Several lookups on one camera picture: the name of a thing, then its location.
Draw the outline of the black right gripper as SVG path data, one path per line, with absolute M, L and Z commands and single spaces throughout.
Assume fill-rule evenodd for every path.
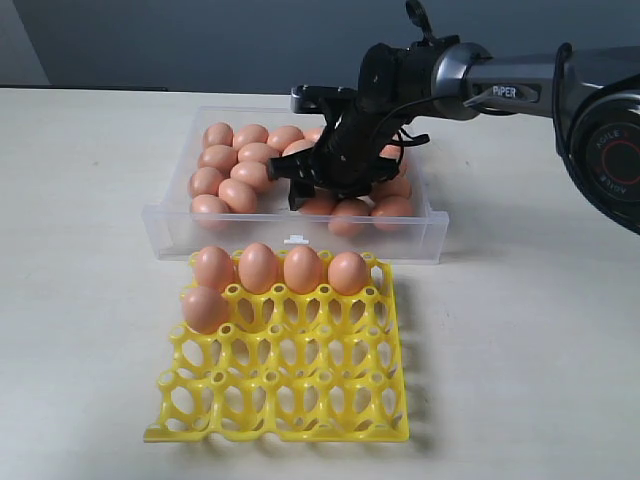
M 315 186 L 339 196 L 361 196 L 375 183 L 394 179 L 399 161 L 381 151 L 397 136 L 405 118 L 387 118 L 359 110 L 352 101 L 321 100 L 326 125 L 321 138 L 308 152 L 271 158 L 267 174 L 271 181 L 288 179 L 288 204 L 300 210 L 316 197 Z

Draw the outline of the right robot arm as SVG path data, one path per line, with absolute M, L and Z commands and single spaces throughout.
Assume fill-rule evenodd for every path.
M 494 58 L 457 37 L 425 39 L 401 49 L 376 44 L 364 56 L 354 89 L 301 85 L 297 113 L 326 125 L 306 150 L 272 159 L 271 179 L 290 183 L 300 208 L 318 189 L 340 198 L 369 193 L 395 178 L 388 145 L 428 142 L 404 127 L 418 117 L 466 121 L 523 114 L 552 121 L 556 150 L 586 200 L 615 223 L 639 228 L 639 50 L 615 47 Z

